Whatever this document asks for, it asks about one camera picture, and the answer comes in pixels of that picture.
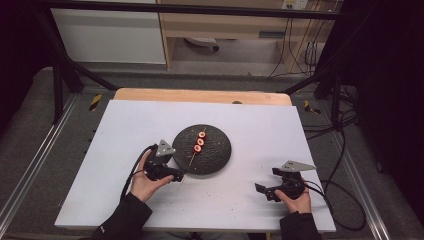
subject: white cabinet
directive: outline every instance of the white cabinet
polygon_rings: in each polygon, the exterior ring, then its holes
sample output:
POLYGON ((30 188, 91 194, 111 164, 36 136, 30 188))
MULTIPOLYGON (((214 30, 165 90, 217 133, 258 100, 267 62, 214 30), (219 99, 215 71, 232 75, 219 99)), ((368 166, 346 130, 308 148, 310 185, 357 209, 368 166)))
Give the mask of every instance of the white cabinet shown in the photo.
MULTIPOLYGON (((155 0, 114 2, 156 3, 155 0)), ((157 13, 68 9, 52 9, 52 12, 74 61, 165 64, 157 13)))

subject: black disc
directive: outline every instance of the black disc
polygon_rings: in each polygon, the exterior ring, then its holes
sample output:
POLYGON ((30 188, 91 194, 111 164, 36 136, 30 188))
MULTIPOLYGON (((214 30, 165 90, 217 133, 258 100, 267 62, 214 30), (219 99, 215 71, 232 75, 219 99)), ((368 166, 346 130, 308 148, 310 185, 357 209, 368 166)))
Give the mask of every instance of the black disc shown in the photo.
POLYGON ((231 157, 230 139, 223 131, 210 125, 199 124, 184 129, 175 137, 172 147, 177 150, 174 160, 178 167, 195 175, 216 173, 228 163, 231 157), (193 147, 196 144, 197 135, 203 130, 206 133, 205 144, 202 151, 193 158, 193 147))

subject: white tabletop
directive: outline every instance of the white tabletop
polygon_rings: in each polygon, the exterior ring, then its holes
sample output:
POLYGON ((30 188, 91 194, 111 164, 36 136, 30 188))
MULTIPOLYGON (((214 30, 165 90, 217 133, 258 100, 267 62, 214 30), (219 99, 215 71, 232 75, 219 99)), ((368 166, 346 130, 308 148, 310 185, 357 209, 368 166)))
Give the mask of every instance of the white tabletop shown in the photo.
MULTIPOLYGON (((109 102, 55 225, 99 226, 118 205, 139 154, 160 139, 172 144, 180 131, 196 124, 225 132, 231 158, 215 174, 187 175, 183 184, 173 182, 159 189, 147 202, 153 214, 144 229, 279 231, 279 219, 289 212, 283 203, 257 193, 255 183, 280 185, 271 169, 287 160, 314 165, 295 107, 123 100, 109 102)), ((176 167, 173 159, 169 166, 176 167)), ((302 176, 321 186, 315 170, 302 176)), ((324 200, 310 193, 318 230, 335 231, 324 200)))

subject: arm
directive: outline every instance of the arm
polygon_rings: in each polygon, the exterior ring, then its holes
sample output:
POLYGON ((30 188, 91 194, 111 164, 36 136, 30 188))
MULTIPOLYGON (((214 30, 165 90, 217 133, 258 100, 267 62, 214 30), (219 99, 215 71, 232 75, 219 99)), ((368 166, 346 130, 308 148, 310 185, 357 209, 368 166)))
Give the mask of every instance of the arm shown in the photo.
POLYGON ((121 200, 112 216, 100 225, 89 239, 140 239, 142 227, 152 214, 152 210, 145 202, 153 196, 156 190, 171 182, 173 178, 173 176, 167 176, 157 181, 151 181, 147 178, 143 167, 149 154, 150 151, 140 160, 136 174, 132 179, 130 192, 121 200))
POLYGON ((318 240, 321 235, 318 233, 315 221, 311 213, 311 198, 309 189, 305 188, 299 198, 293 200, 284 192, 276 190, 275 194, 289 208, 290 214, 280 220, 281 238, 284 240, 318 240))

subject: black jacket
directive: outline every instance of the black jacket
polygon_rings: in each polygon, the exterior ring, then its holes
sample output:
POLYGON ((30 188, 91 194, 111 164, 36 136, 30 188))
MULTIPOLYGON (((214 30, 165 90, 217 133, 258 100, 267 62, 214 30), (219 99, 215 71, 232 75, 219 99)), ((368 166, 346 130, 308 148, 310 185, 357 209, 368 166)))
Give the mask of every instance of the black jacket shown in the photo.
MULTIPOLYGON (((152 215, 152 210, 134 195, 128 195, 119 203, 115 212, 91 236, 91 240, 139 240, 142 227, 152 215)), ((311 213, 292 213, 280 220, 284 240, 315 240, 321 235, 311 213)))

